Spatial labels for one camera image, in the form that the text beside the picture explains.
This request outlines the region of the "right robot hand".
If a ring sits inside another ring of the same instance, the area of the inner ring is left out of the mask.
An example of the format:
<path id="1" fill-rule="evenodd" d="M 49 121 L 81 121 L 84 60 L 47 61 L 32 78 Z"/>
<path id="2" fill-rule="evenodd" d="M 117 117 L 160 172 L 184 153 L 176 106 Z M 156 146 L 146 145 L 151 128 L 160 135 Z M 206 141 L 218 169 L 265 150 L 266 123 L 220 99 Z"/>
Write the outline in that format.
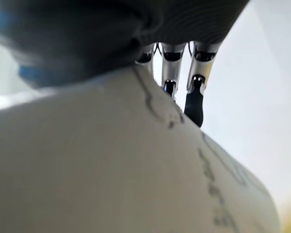
<path id="1" fill-rule="evenodd" d="M 0 44 L 33 88 L 61 86 L 140 64 L 162 52 L 162 88 L 176 93 L 184 48 L 194 44 L 184 108 L 203 123 L 203 88 L 245 0 L 0 0 Z"/>

